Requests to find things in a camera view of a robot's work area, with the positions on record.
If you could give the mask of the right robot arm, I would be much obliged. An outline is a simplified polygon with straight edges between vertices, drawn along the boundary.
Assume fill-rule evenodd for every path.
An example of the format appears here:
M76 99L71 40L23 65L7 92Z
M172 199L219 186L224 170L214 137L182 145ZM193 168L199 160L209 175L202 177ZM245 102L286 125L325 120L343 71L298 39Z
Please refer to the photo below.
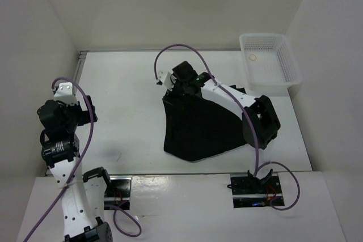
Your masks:
M248 186L262 192L272 176L265 168L271 161L268 145L281 127L270 98L250 96L207 72L198 74L187 61L174 67L168 80L171 87L163 97L165 151L196 162L249 145Z

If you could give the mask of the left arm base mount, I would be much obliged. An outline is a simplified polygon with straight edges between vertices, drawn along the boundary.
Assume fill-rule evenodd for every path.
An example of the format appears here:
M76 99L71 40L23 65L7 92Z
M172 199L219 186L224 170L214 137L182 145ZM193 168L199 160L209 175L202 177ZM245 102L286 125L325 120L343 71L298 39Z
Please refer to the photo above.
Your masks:
M115 205L123 210L130 209L132 178L127 176L111 176L111 185L104 194L104 204Z

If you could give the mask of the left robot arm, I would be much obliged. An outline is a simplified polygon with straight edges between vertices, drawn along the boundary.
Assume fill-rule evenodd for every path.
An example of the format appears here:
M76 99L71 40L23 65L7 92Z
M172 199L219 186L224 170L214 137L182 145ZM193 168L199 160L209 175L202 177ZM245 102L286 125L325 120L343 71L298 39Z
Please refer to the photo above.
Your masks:
M95 114L82 110L75 95L55 95L37 110L44 129L41 155L63 194L65 241L112 241L104 219L104 196L113 182L103 167L82 173L76 128L96 121Z

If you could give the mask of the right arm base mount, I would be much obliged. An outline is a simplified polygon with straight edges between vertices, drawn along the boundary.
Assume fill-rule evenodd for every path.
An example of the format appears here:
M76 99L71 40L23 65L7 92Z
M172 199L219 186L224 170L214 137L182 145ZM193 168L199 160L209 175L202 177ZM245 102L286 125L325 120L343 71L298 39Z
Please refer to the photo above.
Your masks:
M227 187L231 190L235 209L270 207L271 201L277 207L285 205L277 174L273 174L268 181L259 186L246 173L231 175Z

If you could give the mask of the black pleated skirt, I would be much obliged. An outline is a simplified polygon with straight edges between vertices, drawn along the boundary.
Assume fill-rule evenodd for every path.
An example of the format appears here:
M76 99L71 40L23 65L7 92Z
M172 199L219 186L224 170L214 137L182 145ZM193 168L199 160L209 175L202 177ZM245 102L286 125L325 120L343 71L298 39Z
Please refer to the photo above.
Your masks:
M168 154L196 162L247 144L242 120L212 101L167 91L162 102L166 114L163 150Z

